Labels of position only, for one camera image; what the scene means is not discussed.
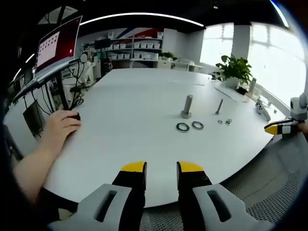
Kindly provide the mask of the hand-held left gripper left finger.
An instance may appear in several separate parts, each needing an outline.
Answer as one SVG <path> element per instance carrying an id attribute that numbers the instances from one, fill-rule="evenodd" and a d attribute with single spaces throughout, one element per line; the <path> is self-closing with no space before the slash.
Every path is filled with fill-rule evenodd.
<path id="1" fill-rule="evenodd" d="M 77 206 L 68 219 L 49 225 L 52 231 L 137 231 L 146 190 L 145 161 L 122 167 L 112 184 L 103 184 Z"/>

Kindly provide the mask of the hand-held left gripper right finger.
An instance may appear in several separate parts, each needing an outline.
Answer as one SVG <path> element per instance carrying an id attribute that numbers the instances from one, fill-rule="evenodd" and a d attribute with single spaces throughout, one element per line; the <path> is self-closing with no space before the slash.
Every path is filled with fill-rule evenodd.
<path id="1" fill-rule="evenodd" d="M 212 184 L 204 169 L 177 162 L 179 208 L 186 231 L 269 231 L 272 223 L 250 216 L 244 202 L 220 184 Z"/>

